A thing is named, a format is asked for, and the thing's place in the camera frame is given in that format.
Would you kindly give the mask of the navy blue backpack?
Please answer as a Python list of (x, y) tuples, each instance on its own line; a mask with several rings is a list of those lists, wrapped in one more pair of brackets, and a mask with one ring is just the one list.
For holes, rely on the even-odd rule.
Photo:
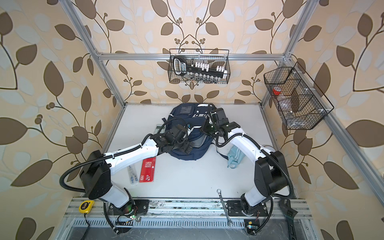
[(213, 104), (183, 103), (173, 108), (167, 119), (162, 119), (164, 124), (158, 132), (164, 133), (176, 125), (182, 125), (188, 132), (190, 152), (173, 149), (169, 152), (172, 157), (195, 161), (204, 156), (213, 143), (213, 137), (203, 132), (203, 126), (209, 119), (209, 112), (215, 109)]

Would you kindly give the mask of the light blue pencil case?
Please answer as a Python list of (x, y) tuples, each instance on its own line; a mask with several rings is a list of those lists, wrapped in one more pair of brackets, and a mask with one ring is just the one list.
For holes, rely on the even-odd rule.
[(242, 162), (246, 155), (236, 146), (232, 146), (227, 154), (228, 157), (228, 168), (235, 169)]

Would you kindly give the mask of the red packaged item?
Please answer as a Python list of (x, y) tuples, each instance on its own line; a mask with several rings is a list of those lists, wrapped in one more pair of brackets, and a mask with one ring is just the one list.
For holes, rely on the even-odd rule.
[(150, 183), (154, 181), (156, 157), (143, 160), (140, 174), (140, 183)]

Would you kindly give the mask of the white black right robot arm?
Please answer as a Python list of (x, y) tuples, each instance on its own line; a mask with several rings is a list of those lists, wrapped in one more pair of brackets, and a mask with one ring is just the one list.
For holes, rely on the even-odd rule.
[(236, 122), (230, 122), (222, 108), (213, 104), (207, 107), (207, 120), (203, 133), (214, 138), (217, 148), (232, 144), (253, 161), (254, 185), (241, 196), (241, 209), (244, 215), (255, 214), (256, 207), (273, 198), (290, 200), (295, 197), (293, 182), (289, 177), (284, 155), (272, 152), (247, 135)]

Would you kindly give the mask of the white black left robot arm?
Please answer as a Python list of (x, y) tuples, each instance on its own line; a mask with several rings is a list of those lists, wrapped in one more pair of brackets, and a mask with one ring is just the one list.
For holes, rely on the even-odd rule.
[[(175, 149), (190, 153), (192, 146), (188, 141), (188, 136), (192, 131), (187, 126), (176, 125), (164, 133), (147, 134), (138, 145), (105, 153), (94, 160), (70, 168), (62, 174), (59, 183), (66, 190), (84, 193), (90, 200), (101, 199), (113, 204), (116, 208), (124, 208), (129, 202), (130, 196), (128, 191), (113, 185), (112, 176), (139, 161), (169, 153)], [(67, 185), (66, 177), (80, 168), (83, 169), (81, 181), (84, 188)]]

